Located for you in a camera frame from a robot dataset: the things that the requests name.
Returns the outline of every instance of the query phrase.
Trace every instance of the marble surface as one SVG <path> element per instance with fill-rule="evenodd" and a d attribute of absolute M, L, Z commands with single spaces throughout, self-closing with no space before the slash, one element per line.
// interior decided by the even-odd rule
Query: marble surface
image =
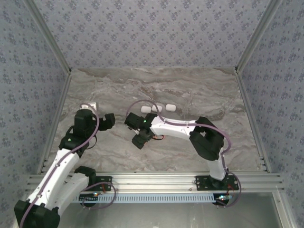
<path fill-rule="evenodd" d="M 72 80 L 51 149 L 53 160 L 60 139 L 81 102 L 99 103 L 99 114 L 114 113 L 115 126 L 98 132 L 96 146 L 87 150 L 76 167 L 85 165 L 97 171 L 208 171 L 190 142 L 173 137 L 149 141 L 141 150 L 131 142 L 134 132 L 124 125 L 128 106 L 138 99 L 175 104 L 168 118 L 196 120 L 208 117 L 227 132 L 232 149 L 225 156 L 230 170 L 258 171 L 260 160 L 247 114 L 233 73 L 213 68 L 116 68 L 73 69 Z M 132 112 L 140 113 L 136 104 Z"/>

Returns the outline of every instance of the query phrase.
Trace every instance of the patterned wallpaper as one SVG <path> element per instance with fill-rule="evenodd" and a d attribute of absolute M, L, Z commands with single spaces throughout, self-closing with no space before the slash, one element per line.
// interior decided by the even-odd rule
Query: patterned wallpaper
<path fill-rule="evenodd" d="M 235 66 L 268 0 L 35 0 L 71 68 Z"/>
<path fill-rule="evenodd" d="M 242 77 L 273 171 L 283 173 L 304 227 L 303 0 L 283 1 Z"/>
<path fill-rule="evenodd" d="M 65 75 L 22 0 L 1 0 L 0 9 L 0 227 L 10 227 Z"/>

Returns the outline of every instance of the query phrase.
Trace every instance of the floral wallpaper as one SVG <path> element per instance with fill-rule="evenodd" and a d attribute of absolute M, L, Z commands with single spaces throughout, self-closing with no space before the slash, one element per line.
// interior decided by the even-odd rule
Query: floral wallpaper
<path fill-rule="evenodd" d="M 257 124 L 274 172 L 284 175 L 304 227 L 304 1 L 284 0 L 245 67 Z"/>
<path fill-rule="evenodd" d="M 22 0 L 0 9 L 0 227 L 10 227 L 66 76 Z"/>
<path fill-rule="evenodd" d="M 71 68 L 235 66 L 268 0 L 34 0 Z"/>

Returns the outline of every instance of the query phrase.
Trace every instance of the gray marble table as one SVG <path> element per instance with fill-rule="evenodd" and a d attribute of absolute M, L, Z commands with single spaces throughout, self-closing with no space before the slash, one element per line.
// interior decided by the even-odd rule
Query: gray marble table
<path fill-rule="evenodd" d="M 233 73 L 213 68 L 116 68 L 73 69 L 72 80 L 60 117 L 50 159 L 53 160 L 81 102 L 99 103 L 99 114 L 114 113 L 115 126 L 97 134 L 97 145 L 79 163 L 97 171 L 208 171 L 190 142 L 166 137 L 151 140 L 143 149 L 131 142 L 134 132 L 124 125 L 128 106 L 138 99 L 175 104 L 175 113 L 162 114 L 181 120 L 208 117 L 227 132 L 232 149 L 225 156 L 230 170 L 258 171 L 259 154 L 244 103 Z M 142 105 L 132 112 L 140 113 Z"/>

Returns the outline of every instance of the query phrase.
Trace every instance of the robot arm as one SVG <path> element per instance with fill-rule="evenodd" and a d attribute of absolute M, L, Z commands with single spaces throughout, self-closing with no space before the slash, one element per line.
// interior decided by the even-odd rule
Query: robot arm
<path fill-rule="evenodd" d="M 226 171 L 222 164 L 220 153 L 224 146 L 224 137 L 215 130 L 188 126 L 188 124 L 206 124 L 215 127 L 206 117 L 200 117 L 198 120 L 181 121 L 166 119 L 171 123 L 185 124 L 185 126 L 175 126 L 167 124 L 160 119 L 157 114 L 147 114 L 145 118 L 129 113 L 125 124 L 136 132 L 132 143 L 141 149 L 155 135 L 170 135 L 184 140 L 188 140 L 194 146 L 196 152 L 207 161 L 210 170 L 210 176 L 215 180 L 223 180 Z"/>
<path fill-rule="evenodd" d="M 60 216 L 70 202 L 79 193 L 95 183 L 96 172 L 88 167 L 79 167 L 68 183 L 64 183 L 72 168 L 77 164 L 89 142 L 82 148 L 70 153 L 89 139 L 96 129 L 96 120 L 89 109 L 80 109 L 74 118 L 74 126 L 70 127 L 62 138 L 55 160 L 45 177 L 26 201 L 19 200 L 14 211 L 20 225 L 28 207 L 34 202 L 29 214 L 26 215 L 23 228 L 57 228 Z M 114 114 L 106 114 L 105 120 L 99 119 L 98 130 L 105 131 L 115 124 Z"/>

